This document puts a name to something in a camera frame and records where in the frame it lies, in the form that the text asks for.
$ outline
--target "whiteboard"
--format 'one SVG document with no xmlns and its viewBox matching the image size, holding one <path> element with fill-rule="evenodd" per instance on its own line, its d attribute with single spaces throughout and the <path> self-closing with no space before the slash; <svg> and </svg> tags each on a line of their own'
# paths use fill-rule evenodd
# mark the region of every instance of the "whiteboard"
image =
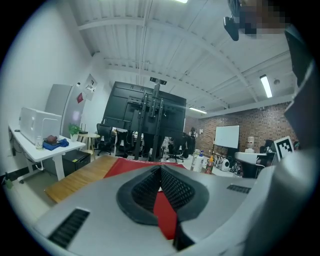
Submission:
<svg viewBox="0 0 320 256">
<path fill-rule="evenodd" d="M 215 130 L 214 144 L 228 148 L 238 148 L 240 125 L 218 126 Z"/>
</svg>

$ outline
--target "brick wall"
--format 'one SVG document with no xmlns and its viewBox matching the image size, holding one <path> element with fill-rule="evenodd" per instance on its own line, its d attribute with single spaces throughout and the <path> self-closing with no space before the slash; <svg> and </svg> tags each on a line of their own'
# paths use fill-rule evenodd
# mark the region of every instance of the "brick wall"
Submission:
<svg viewBox="0 0 320 256">
<path fill-rule="evenodd" d="M 195 121 L 194 118 L 186 117 L 185 129 L 190 131 L 191 124 L 195 124 L 198 134 L 199 129 L 203 129 L 203 134 L 199 134 L 196 140 L 196 149 L 204 150 L 205 155 L 212 150 L 217 126 L 240 125 L 239 145 L 240 151 L 244 152 L 247 148 L 249 136 L 254 137 L 254 151 L 259 153 L 260 147 L 264 146 L 265 140 L 277 140 L 285 136 L 290 136 L 292 143 L 297 141 L 297 136 L 287 119 L 284 112 L 288 107 L 287 103 L 267 106 L 263 110 L 251 109 L 226 115 L 208 117 Z M 225 153 L 226 149 L 214 146 L 215 152 Z"/>
</svg>

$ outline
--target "white ceiling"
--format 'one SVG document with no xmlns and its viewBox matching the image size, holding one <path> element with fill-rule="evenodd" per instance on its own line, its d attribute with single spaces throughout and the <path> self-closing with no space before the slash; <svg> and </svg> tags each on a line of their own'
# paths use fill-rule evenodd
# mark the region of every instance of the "white ceiling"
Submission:
<svg viewBox="0 0 320 256">
<path fill-rule="evenodd" d="M 162 91 L 211 113 L 257 102 L 265 106 L 259 79 L 264 74 L 270 104 L 295 91 L 284 34 L 259 39 L 241 34 L 234 42 L 223 26 L 223 17 L 230 16 L 227 0 L 71 0 L 70 6 L 90 53 L 103 55 L 111 85 L 153 87 L 150 77 L 160 78 L 167 81 Z"/>
</svg>

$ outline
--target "ceiling light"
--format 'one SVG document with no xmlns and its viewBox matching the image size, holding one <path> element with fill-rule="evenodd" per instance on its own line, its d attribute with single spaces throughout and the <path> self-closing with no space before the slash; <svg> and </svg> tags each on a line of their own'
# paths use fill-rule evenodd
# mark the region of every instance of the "ceiling light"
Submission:
<svg viewBox="0 0 320 256">
<path fill-rule="evenodd" d="M 203 114 L 206 114 L 207 112 L 205 111 L 202 111 L 202 110 L 199 110 L 199 109 L 196 109 L 196 108 L 193 108 L 193 107 L 190 107 L 191 110 L 194 110 L 194 111 L 197 111 L 197 112 L 200 112 L 200 113 L 203 113 Z"/>
<path fill-rule="evenodd" d="M 271 92 L 271 88 L 270 88 L 270 84 L 269 84 L 267 76 L 264 74 L 263 76 L 260 76 L 260 79 L 261 79 L 261 82 L 263 84 L 266 96 L 268 98 L 271 98 L 272 97 L 272 92 Z"/>
<path fill-rule="evenodd" d="M 177 2 L 180 2 L 180 3 L 183 3 L 183 4 L 186 4 L 188 2 L 188 0 L 176 0 Z"/>
</svg>

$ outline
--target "white microwave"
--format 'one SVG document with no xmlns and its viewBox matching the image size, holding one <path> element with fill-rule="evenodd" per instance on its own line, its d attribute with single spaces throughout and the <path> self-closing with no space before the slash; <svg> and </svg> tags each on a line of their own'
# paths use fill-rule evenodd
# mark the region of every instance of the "white microwave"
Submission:
<svg viewBox="0 0 320 256">
<path fill-rule="evenodd" d="M 50 135 L 59 138 L 61 120 L 61 115 L 23 107 L 19 118 L 20 132 L 33 144 L 38 136 L 43 140 Z"/>
</svg>

